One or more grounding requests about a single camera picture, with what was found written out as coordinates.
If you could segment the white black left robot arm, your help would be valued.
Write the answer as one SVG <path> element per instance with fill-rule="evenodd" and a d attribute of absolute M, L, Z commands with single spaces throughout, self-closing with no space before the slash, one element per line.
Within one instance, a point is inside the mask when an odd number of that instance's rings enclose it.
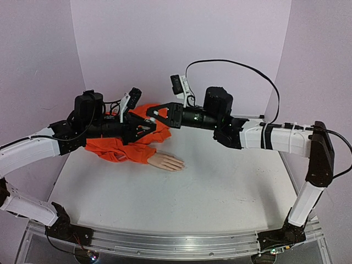
<path fill-rule="evenodd" d="M 88 139 L 118 138 L 127 145 L 154 132 L 154 122 L 131 113 L 140 97 L 141 91 L 133 88 L 119 100 L 120 114 L 112 115 L 106 113 L 101 93 L 85 91 L 75 98 L 67 119 L 1 146 L 1 210 L 43 224 L 49 237 L 73 243 L 82 238 L 89 244 L 91 229 L 73 225 L 63 206 L 22 194 L 5 176 L 34 162 L 71 153 L 86 146 Z"/>

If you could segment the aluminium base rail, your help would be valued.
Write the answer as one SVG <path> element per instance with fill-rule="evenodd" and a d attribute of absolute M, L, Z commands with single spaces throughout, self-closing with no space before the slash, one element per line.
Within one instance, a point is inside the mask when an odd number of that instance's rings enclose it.
<path fill-rule="evenodd" d="M 56 241 L 68 246 L 97 252 L 108 252 L 126 257 L 154 260 L 199 261 L 233 259 L 242 256 L 276 255 L 317 242 L 318 256 L 323 263 L 331 263 L 325 237 L 317 218 L 309 220 L 297 241 L 286 241 L 277 230 L 251 231 L 228 234 L 142 234 L 108 229 L 92 229 L 73 225 L 75 238 L 65 239 L 45 226 L 30 221 L 20 244 L 17 263 L 24 263 L 33 236 L 37 234 L 47 242 Z"/>

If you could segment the clear nail polish bottle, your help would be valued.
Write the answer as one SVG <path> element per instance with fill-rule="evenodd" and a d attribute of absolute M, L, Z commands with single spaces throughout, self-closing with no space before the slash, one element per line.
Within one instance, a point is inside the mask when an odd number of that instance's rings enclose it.
<path fill-rule="evenodd" d="M 155 117 L 148 117 L 144 119 L 142 128 L 149 132 L 154 132 L 158 128 L 159 121 Z"/>

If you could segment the mannequin hand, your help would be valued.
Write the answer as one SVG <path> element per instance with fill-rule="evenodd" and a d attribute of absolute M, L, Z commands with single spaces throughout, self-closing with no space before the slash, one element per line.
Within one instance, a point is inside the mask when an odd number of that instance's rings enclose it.
<path fill-rule="evenodd" d="M 151 156 L 147 163 L 159 169 L 170 172 L 182 171 L 185 167 L 184 162 L 168 154 L 156 152 Z"/>

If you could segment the orange sweatshirt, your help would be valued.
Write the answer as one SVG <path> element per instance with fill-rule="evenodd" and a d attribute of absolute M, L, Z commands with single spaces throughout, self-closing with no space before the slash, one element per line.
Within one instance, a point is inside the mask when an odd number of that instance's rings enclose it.
<path fill-rule="evenodd" d="M 137 142 L 124 145 L 119 138 L 87 139 L 85 150 L 110 162 L 132 161 L 160 167 L 162 160 L 169 156 L 157 152 L 155 148 L 150 147 L 150 144 L 163 143 L 171 136 L 169 127 L 157 121 L 156 130 Z"/>

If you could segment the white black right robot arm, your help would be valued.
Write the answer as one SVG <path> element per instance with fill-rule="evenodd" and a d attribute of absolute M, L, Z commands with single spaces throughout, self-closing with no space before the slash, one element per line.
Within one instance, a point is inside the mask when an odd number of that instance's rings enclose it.
<path fill-rule="evenodd" d="M 260 252 L 275 252 L 305 241 L 308 216 L 323 191 L 333 181 L 334 149 L 323 122 L 314 126 L 268 124 L 232 117 L 233 97 L 222 87 L 206 90 L 202 108 L 166 103 L 146 114 L 170 128 L 192 127 L 213 131 L 213 139 L 231 149 L 263 149 L 296 154 L 309 159 L 305 182 L 283 226 L 257 235 Z"/>

